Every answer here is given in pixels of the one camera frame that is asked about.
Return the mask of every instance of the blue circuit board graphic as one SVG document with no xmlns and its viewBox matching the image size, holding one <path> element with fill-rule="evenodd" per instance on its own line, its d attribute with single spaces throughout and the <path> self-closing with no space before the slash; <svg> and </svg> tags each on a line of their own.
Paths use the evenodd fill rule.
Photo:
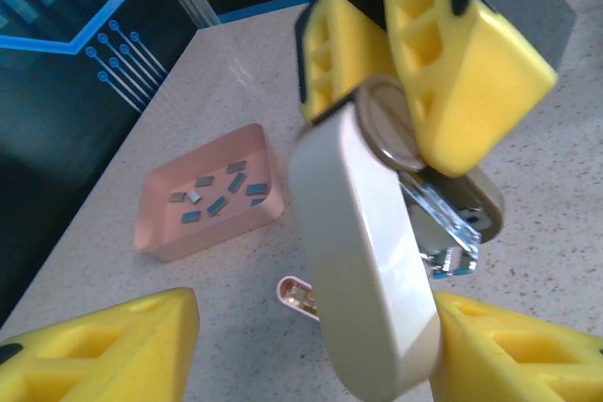
<svg viewBox="0 0 603 402">
<path fill-rule="evenodd" d="M 35 7 L 39 5 L 41 8 L 46 7 L 41 0 L 25 0 L 29 5 Z M 77 8 L 77 4 L 68 1 L 68 5 L 72 8 Z M 48 40 L 40 38 L 20 37 L 14 35 L 0 34 L 0 49 L 12 49 L 19 51 L 37 51 L 52 54 L 75 55 L 90 41 L 96 32 L 103 26 L 111 15 L 120 7 L 125 0 L 106 0 L 91 16 L 86 23 L 76 30 L 74 36 L 70 40 Z M 0 0 L 0 13 L 4 12 L 7 16 L 14 20 L 16 24 L 20 24 L 25 28 L 34 29 L 35 25 L 29 24 L 14 10 L 11 10 L 5 0 Z M 55 24 L 60 26 L 61 22 L 66 22 L 65 18 L 60 15 L 54 16 Z"/>
</svg>

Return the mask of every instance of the blue hexagon outline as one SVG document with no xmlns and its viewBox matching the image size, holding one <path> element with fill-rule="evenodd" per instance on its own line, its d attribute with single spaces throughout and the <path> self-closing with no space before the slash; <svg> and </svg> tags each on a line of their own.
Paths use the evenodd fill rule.
<svg viewBox="0 0 603 402">
<path fill-rule="evenodd" d="M 74 56 L 82 49 L 82 47 L 84 47 L 84 45 L 94 36 L 96 31 L 103 26 L 106 20 L 111 17 L 124 1 L 125 0 L 108 0 L 69 42 L 0 35 L 0 49 L 38 51 Z"/>
</svg>

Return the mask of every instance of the yellow foam block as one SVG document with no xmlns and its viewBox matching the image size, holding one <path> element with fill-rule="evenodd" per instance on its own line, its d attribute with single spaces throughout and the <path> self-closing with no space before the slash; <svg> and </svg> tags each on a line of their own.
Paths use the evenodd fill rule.
<svg viewBox="0 0 603 402">
<path fill-rule="evenodd" d="M 462 16 L 450 0 L 384 4 L 419 150 L 448 177 L 478 165 L 555 85 L 555 70 L 481 0 Z"/>
<path fill-rule="evenodd" d="M 192 289 L 129 301 L 10 338 L 3 402 L 180 401 L 199 313 Z"/>
<path fill-rule="evenodd" d="M 312 121 L 372 74 L 396 75 L 387 34 L 348 0 L 317 0 L 303 32 L 306 100 Z"/>
<path fill-rule="evenodd" d="M 435 402 L 603 401 L 603 339 L 435 293 L 444 333 Z"/>
</svg>

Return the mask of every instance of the pink tray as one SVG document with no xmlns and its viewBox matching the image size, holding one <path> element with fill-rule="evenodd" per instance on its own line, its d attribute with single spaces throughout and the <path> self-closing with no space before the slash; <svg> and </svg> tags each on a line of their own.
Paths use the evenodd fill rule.
<svg viewBox="0 0 603 402">
<path fill-rule="evenodd" d="M 241 160 L 247 161 L 247 179 L 233 194 L 228 185 L 236 173 L 226 174 L 226 167 Z M 134 246 L 163 261 L 175 261 L 274 221 L 283 213 L 274 163 L 264 129 L 248 124 L 154 169 L 142 187 Z M 209 175 L 214 176 L 211 186 L 195 187 L 197 178 Z M 247 184 L 267 184 L 268 193 L 247 196 Z M 189 190 L 196 190 L 203 199 L 195 204 L 188 198 L 169 202 L 171 193 Z M 228 204 L 211 217 L 207 207 L 220 196 Z M 250 207 L 256 198 L 264 200 Z M 197 210 L 201 211 L 199 221 L 181 223 L 185 212 Z"/>
</svg>

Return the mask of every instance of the speckled countertop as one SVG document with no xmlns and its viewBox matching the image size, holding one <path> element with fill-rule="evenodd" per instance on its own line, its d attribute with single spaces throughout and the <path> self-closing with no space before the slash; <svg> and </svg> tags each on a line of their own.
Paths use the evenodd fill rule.
<svg viewBox="0 0 603 402">
<path fill-rule="evenodd" d="M 483 162 L 507 202 L 479 271 L 437 289 L 603 335 L 603 0 L 579 19 L 555 92 Z M 196 291 L 201 335 L 186 401 L 348 401 L 319 325 L 274 297 L 308 279 L 286 195 L 264 228 L 163 264 L 134 250 L 140 188 L 155 167 L 249 122 L 285 163 L 302 127 L 290 8 L 202 30 L 2 328 L 6 338 L 174 286 Z M 429 401 L 426 385 L 403 401 Z"/>
</svg>

